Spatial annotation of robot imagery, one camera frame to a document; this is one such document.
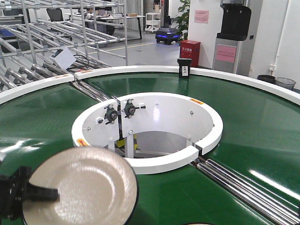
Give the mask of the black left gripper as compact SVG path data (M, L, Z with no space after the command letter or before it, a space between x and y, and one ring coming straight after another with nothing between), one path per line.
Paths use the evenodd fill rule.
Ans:
M51 201L59 199L56 188L40 187L28 183L32 168L20 166L11 176L0 175L0 219L16 220L23 217L23 190L27 186L27 199Z

